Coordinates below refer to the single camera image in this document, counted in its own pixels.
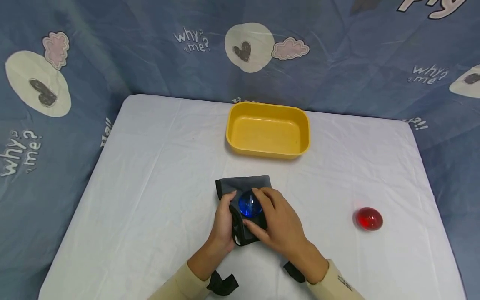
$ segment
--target blue sphere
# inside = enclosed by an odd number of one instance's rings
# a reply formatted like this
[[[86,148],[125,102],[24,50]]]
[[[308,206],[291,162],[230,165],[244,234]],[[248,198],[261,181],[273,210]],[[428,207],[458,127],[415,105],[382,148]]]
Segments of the blue sphere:
[[[252,191],[243,193],[239,199],[239,208],[242,215],[249,218],[262,212],[262,205]]]

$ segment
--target beige sleeve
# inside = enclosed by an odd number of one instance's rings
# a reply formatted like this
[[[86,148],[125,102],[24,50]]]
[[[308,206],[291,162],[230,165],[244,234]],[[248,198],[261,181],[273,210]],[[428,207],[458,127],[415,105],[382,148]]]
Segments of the beige sleeve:
[[[201,281],[185,263],[148,300],[204,300],[208,293],[207,281]]]
[[[343,277],[332,260],[325,278],[317,284],[307,285],[318,300],[365,300]]]

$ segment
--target cloud print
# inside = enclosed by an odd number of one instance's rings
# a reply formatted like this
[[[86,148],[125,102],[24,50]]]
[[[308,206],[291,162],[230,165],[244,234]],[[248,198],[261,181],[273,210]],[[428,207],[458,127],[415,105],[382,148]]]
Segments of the cloud print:
[[[283,42],[273,46],[272,57],[279,60],[292,60],[302,57],[308,52],[310,52],[310,47],[305,45],[302,40],[297,41],[293,37],[287,37]]]
[[[67,65],[67,50],[70,48],[68,37],[63,32],[50,32],[42,40],[45,59],[57,70]]]

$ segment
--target red glass ball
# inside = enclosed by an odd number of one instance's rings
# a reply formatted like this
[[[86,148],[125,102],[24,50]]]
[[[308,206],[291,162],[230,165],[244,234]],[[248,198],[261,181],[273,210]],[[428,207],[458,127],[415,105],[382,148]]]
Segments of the red glass ball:
[[[382,215],[371,207],[364,207],[357,211],[356,215],[357,223],[365,230],[379,230],[384,224]]]

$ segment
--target yellow plastic tray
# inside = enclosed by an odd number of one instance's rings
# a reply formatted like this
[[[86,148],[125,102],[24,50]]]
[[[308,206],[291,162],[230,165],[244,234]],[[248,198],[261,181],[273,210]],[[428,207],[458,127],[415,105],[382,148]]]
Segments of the yellow plastic tray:
[[[310,124],[298,108],[241,102],[230,110],[226,136],[239,154],[294,159],[310,147]]]

